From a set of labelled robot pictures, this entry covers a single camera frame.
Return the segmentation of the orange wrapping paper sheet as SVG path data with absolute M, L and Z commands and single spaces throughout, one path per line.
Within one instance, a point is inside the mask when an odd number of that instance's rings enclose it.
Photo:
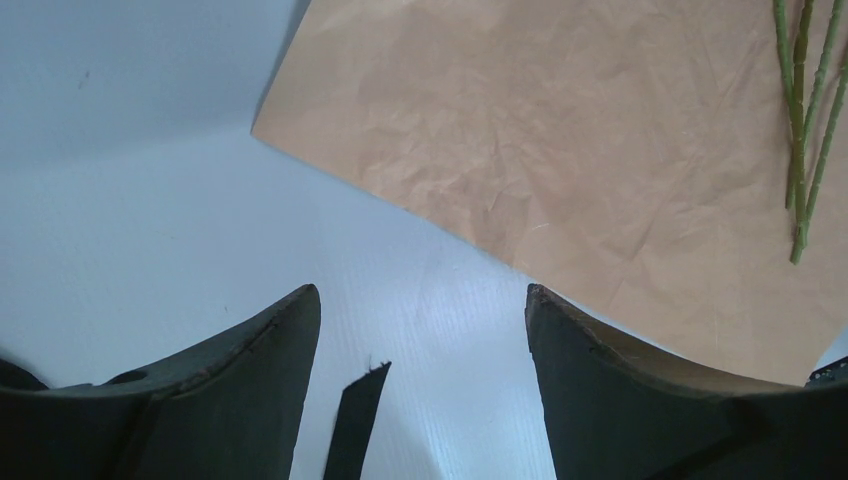
M 793 265 L 768 1 L 314 1 L 252 132 L 705 365 L 847 326 L 847 127 Z

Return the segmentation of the white fake flower stem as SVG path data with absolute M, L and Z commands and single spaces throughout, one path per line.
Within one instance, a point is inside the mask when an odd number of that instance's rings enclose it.
M 804 248 L 808 243 L 808 231 L 810 221 L 815 212 L 818 195 L 823 180 L 824 171 L 828 163 L 828 157 L 831 150 L 831 145 L 834 139 L 835 130 L 838 124 L 839 116 L 843 109 L 844 96 L 847 91 L 847 54 L 844 54 L 839 66 L 838 84 L 834 95 L 833 103 L 830 108 L 828 121 L 826 124 L 824 136 L 821 143 L 818 159 L 815 163 L 811 187 L 808 192 L 806 201 L 806 210 L 802 220 L 796 228 L 796 235 L 793 242 L 790 261 L 797 265 L 803 253 Z

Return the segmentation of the peach fake flower stem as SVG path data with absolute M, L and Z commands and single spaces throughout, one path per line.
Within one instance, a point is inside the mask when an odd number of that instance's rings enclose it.
M 846 8 L 845 1 L 832 1 L 830 4 L 830 11 L 827 17 L 827 25 L 826 30 L 822 38 L 822 44 L 820 48 L 820 53 L 818 57 L 818 62 L 816 64 L 816 68 L 814 70 L 812 80 L 807 82 L 806 74 L 807 74 L 807 64 L 809 57 L 809 45 L 810 40 L 814 33 L 813 28 L 813 14 L 815 13 L 817 1 L 814 1 L 814 8 L 812 13 L 812 20 L 809 28 L 809 42 L 807 48 L 807 58 L 805 65 L 805 80 L 804 80 L 804 119 L 806 121 L 804 127 L 804 146 L 805 151 L 807 146 L 812 139 L 813 129 L 815 126 L 815 122 L 817 121 L 819 110 L 824 101 L 825 94 L 825 83 L 828 80 L 828 76 L 831 70 L 831 64 L 834 62 L 834 51 L 836 48 L 836 41 L 838 39 L 839 31 L 841 29 L 841 24 L 843 20 L 843 13 Z

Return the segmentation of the yellow fake flower stem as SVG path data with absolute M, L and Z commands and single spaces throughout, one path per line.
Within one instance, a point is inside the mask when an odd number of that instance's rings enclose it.
M 792 48 L 792 56 L 784 55 L 785 69 L 783 72 L 788 80 L 787 103 L 789 109 L 790 128 L 792 133 L 792 157 L 789 165 L 787 182 L 786 206 L 792 208 L 798 202 L 804 203 L 802 174 L 804 173 L 804 80 L 809 28 L 812 20 L 814 1 L 804 1 L 801 7 L 798 30 Z

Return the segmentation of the pink fake flower stem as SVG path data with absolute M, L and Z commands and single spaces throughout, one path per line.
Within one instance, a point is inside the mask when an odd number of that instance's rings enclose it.
M 804 146 L 804 80 L 807 58 L 809 25 L 813 1 L 803 1 L 798 31 L 793 45 L 789 42 L 787 5 L 785 1 L 774 1 L 774 19 L 781 79 L 789 113 L 792 135 L 791 160 L 787 181 L 786 208 L 793 208 L 795 234 L 792 262 L 798 263 L 806 245 L 806 187 Z

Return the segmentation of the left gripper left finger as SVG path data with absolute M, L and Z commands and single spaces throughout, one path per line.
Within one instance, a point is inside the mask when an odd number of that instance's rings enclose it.
M 321 326 L 306 284 L 252 318 L 101 385 L 1 366 L 5 479 L 285 479 Z

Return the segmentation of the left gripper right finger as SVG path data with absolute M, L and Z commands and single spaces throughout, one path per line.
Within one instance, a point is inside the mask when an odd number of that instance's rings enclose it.
M 525 325 L 560 479 L 847 475 L 847 381 L 805 388 L 707 367 L 540 284 Z

